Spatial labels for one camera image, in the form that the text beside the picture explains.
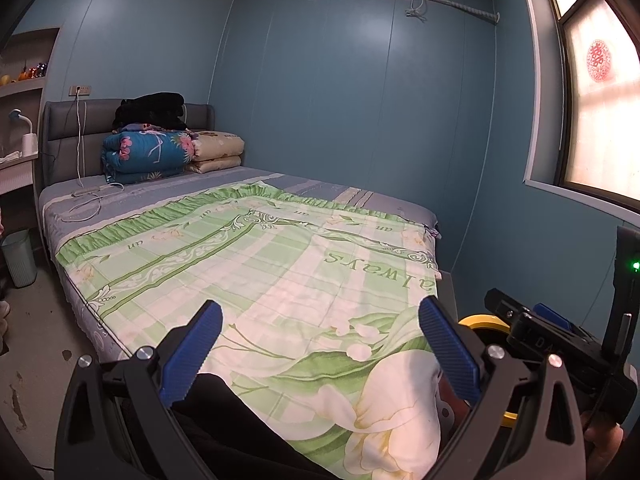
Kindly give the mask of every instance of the electrical outlet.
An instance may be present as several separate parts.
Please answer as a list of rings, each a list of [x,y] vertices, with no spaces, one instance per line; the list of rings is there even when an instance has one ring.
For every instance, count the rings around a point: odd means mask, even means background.
[[[89,95],[91,93],[91,87],[90,86],[71,85],[69,87],[69,95],[75,97],[76,96],[76,92],[78,92],[78,95]]]

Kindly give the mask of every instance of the pink flower print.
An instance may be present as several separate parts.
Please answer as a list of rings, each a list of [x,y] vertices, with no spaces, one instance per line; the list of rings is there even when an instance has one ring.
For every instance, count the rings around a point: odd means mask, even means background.
[[[129,146],[132,145],[130,137],[123,137],[120,142],[120,158],[121,160],[129,160],[130,149]]]
[[[195,153],[194,147],[193,147],[193,141],[191,140],[191,137],[188,135],[181,135],[179,137],[180,139],[180,146],[181,148],[187,152],[187,155],[189,156],[189,160],[191,160],[193,158],[193,155]]]

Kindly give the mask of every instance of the blue gripper pad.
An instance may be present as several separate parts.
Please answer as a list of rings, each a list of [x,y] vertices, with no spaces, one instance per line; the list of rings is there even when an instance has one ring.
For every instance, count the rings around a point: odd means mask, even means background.
[[[418,322],[453,391],[471,404],[478,402],[481,395],[478,366],[431,297],[420,302]]]
[[[204,359],[222,331],[222,309],[219,304],[208,300],[205,305],[207,309],[162,369],[158,394],[166,408],[187,396]]]
[[[553,323],[560,328],[564,328],[568,332],[571,332],[571,323],[566,320],[564,317],[560,316],[556,311],[551,310],[544,303],[538,303],[533,307],[533,312],[538,314],[542,319],[546,319],[549,323]]]

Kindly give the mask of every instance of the black pants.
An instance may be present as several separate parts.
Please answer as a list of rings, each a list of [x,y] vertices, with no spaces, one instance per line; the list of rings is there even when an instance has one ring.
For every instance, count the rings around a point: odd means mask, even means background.
[[[198,375],[171,409],[218,480],[338,480],[271,431],[215,375]]]

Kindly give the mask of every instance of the concrete floor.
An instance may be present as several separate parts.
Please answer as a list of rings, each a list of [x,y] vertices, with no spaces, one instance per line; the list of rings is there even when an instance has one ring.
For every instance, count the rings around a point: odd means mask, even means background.
[[[9,352],[0,356],[0,416],[31,464],[53,468],[66,387],[78,357],[95,355],[94,348],[44,265],[33,285],[8,288],[6,300]]]

